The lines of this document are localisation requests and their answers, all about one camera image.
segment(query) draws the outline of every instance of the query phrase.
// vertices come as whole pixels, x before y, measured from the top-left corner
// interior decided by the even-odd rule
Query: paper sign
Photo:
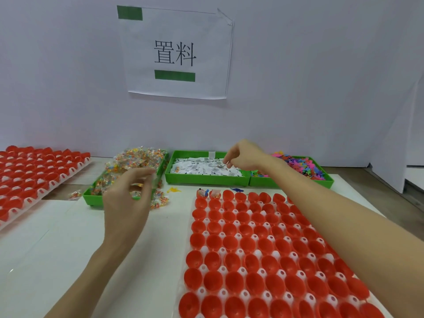
[[[233,21],[218,13],[117,7],[129,92],[226,98]]]

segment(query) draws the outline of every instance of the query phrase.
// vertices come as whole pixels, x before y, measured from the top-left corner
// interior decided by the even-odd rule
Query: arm
[[[268,174],[394,317],[422,317],[424,242],[247,140],[237,143],[224,163]]]
[[[130,252],[146,224],[150,210],[153,169],[140,168],[125,172],[103,196],[105,237],[82,274],[45,318],[89,318],[110,278]],[[140,189],[138,201],[129,191]]]

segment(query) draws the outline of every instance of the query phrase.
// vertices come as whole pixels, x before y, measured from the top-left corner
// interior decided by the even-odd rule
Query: hand
[[[103,195],[105,237],[102,246],[120,261],[130,252],[146,224],[155,172],[147,167],[130,169]],[[134,183],[143,183],[143,188]],[[134,200],[129,193],[136,190],[142,192],[139,200]]]
[[[255,143],[242,139],[236,145],[231,147],[224,157],[224,164],[228,168],[236,166],[245,171],[259,170],[262,171],[262,166],[270,156]]]

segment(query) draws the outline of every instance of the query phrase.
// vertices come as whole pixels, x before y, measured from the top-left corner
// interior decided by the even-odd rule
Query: green tape
[[[155,70],[155,79],[195,82],[196,74],[194,72]]]
[[[125,7],[122,5],[117,5],[118,8],[118,18],[124,20],[138,20],[143,21],[143,11],[141,8],[137,7]]]

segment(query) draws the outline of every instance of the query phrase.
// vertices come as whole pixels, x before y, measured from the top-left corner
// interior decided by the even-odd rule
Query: green tray
[[[215,158],[223,159],[226,152],[216,152]],[[243,176],[221,176],[221,175],[194,175],[194,174],[171,174],[171,168],[176,159],[188,159],[189,157],[208,157],[209,152],[202,150],[176,150],[171,156],[165,171],[165,178],[169,184],[210,184],[225,185],[228,187],[248,186],[250,172],[241,171]]]
[[[169,154],[168,153],[166,153],[165,154],[165,158],[164,158],[164,160],[162,161],[162,163],[160,163],[160,165],[159,165],[159,167],[158,167],[158,169],[157,169],[157,171],[156,171],[156,179],[153,181],[153,183],[152,183],[152,186],[153,186],[153,189],[152,189],[152,196],[153,196],[153,194],[155,193],[155,190],[156,190],[156,188],[158,187],[158,183],[159,183],[159,181],[160,181],[160,179],[162,178],[162,174],[163,174],[163,172],[164,172],[164,170],[165,170],[165,166],[166,166],[166,163],[167,163],[167,160],[168,160],[168,158],[169,158]],[[93,187],[93,186],[95,186],[95,184],[96,184],[96,182],[97,182],[97,180],[102,176],[102,175],[100,175],[95,181],[94,181],[94,183],[92,184],[92,186],[91,187]],[[90,188],[91,187],[89,187],[84,193],[83,193],[83,195],[82,195],[82,197],[84,198],[84,200],[85,200],[85,203],[87,203],[88,205],[90,205],[90,206],[103,206],[103,197],[101,196],[101,195],[91,195],[91,193],[90,193]],[[135,200],[139,200],[140,199],[140,197],[133,197]]]
[[[311,157],[309,156],[293,156],[294,158],[309,158],[310,160],[312,160],[314,162],[314,164],[316,165],[316,167],[321,170],[324,173],[324,178],[325,181],[319,181],[319,180],[313,180],[314,182],[322,185],[323,187],[326,188],[331,188],[331,186],[334,183],[334,180],[331,178],[330,175],[328,175],[328,173],[326,171],[324,171],[324,169],[318,165],[318,163]],[[249,182],[249,186],[251,187],[271,187],[271,188],[279,188],[278,185],[274,182],[273,179],[271,179],[270,177],[254,177],[251,176],[250,177],[250,182]]]

